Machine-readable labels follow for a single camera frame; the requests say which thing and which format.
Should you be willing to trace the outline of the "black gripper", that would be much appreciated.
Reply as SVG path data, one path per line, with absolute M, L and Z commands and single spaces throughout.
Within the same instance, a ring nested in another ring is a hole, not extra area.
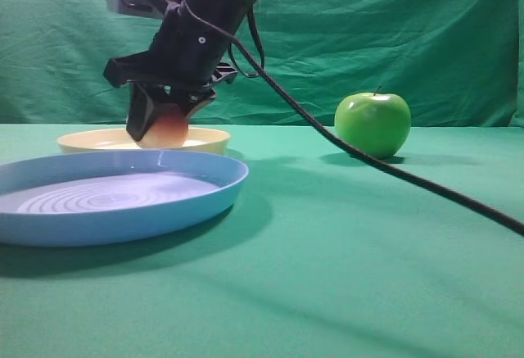
M 238 70 L 222 57 L 230 42 L 170 3 L 150 47 L 112 57 L 103 72 L 115 88 L 132 84 L 126 130 L 141 141 L 156 124 L 174 120 L 176 105 L 189 120 L 216 99 L 215 87 L 230 84 Z

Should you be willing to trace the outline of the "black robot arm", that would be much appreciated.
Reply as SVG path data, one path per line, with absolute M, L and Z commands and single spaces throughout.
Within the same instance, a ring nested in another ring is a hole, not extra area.
M 126 130 L 141 141 L 172 111 L 188 118 L 231 83 L 238 68 L 222 60 L 244 19 L 253 20 L 256 0 L 106 0 L 108 10 L 160 20 L 150 47 L 112 57 L 104 77 L 115 88 L 131 86 Z

